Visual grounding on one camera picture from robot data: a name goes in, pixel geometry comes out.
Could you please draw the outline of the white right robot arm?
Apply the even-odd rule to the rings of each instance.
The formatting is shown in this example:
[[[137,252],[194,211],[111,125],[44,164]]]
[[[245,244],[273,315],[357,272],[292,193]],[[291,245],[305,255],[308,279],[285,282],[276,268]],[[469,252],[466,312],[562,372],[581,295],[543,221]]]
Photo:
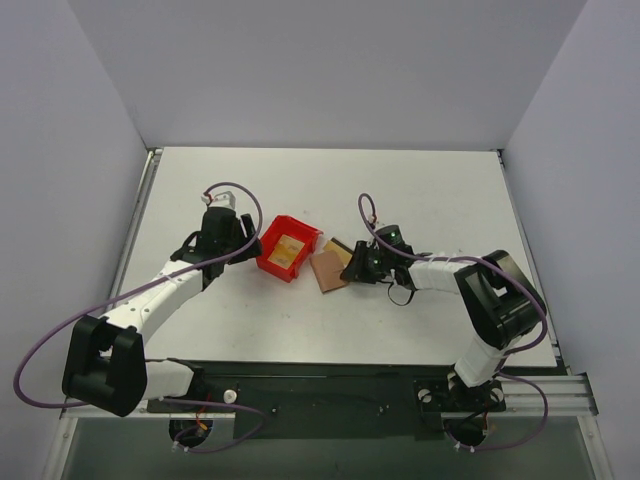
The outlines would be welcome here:
[[[346,282],[391,282],[414,293],[448,292],[461,297],[474,336],[453,366],[447,383],[449,402],[468,409],[483,395],[506,359],[537,346],[548,333],[547,310],[541,296],[504,250],[483,257],[416,254],[396,225],[356,243],[341,274]]]

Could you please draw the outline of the tan leather card holder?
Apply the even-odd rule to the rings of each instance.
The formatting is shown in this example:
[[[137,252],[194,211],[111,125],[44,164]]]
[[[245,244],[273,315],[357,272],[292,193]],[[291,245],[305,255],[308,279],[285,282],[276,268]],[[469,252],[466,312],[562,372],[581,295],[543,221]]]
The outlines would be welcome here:
[[[336,252],[325,251],[314,255],[310,259],[310,265],[323,294],[348,285],[348,282],[341,278],[344,265]]]

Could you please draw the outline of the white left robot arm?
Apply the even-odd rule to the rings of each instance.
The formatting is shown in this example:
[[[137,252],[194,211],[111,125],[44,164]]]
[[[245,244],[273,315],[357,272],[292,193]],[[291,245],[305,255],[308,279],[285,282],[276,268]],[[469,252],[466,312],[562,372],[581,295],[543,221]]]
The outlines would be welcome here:
[[[199,230],[169,257],[151,288],[72,330],[62,379],[71,398],[125,417],[143,400],[170,397],[181,410],[206,397],[197,369],[186,361],[148,360],[145,345],[187,301],[202,293],[229,264],[256,258],[262,247],[250,214],[231,207],[206,209]]]

